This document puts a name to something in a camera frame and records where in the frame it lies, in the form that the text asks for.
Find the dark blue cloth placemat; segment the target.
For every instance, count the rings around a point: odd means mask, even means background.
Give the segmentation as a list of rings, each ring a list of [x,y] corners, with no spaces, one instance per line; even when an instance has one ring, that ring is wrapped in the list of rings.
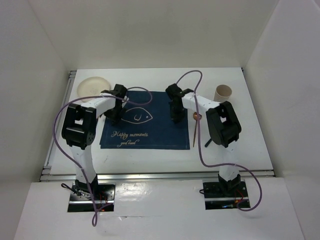
[[[126,103],[121,120],[112,125],[106,119],[100,138],[101,149],[189,150],[188,117],[174,123],[170,116],[170,99],[163,91],[128,92],[129,100],[146,103],[143,106]]]

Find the cream round plate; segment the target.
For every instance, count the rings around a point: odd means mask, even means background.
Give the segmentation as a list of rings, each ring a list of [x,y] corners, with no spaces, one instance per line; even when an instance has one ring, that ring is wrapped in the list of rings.
[[[93,76],[83,80],[77,87],[77,96],[79,98],[89,96],[99,96],[104,90],[109,91],[111,84],[103,77]]]

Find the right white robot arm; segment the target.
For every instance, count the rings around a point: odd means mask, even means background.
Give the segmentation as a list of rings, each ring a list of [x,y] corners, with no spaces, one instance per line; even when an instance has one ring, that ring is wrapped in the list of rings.
[[[226,163],[216,165],[205,164],[201,151],[201,131],[198,130],[198,153],[202,163],[207,168],[218,167],[218,190],[223,196],[230,196],[241,182],[239,169],[231,160],[234,158],[235,143],[239,139],[242,127],[232,104],[222,103],[202,97],[193,90],[182,90],[177,84],[168,86],[165,90],[170,103],[170,118],[177,124],[185,118],[186,110],[192,110],[197,116],[205,117],[210,140],[224,149]]]

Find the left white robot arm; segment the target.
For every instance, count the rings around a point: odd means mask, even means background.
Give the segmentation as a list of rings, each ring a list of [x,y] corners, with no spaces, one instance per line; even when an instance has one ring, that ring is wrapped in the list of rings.
[[[71,103],[67,107],[61,135],[76,161],[75,187],[88,200],[99,195],[91,148],[96,137],[98,118],[104,115],[111,124],[117,124],[125,113],[127,91],[123,85],[116,84],[111,91],[104,90],[96,98],[90,98],[82,104]]]

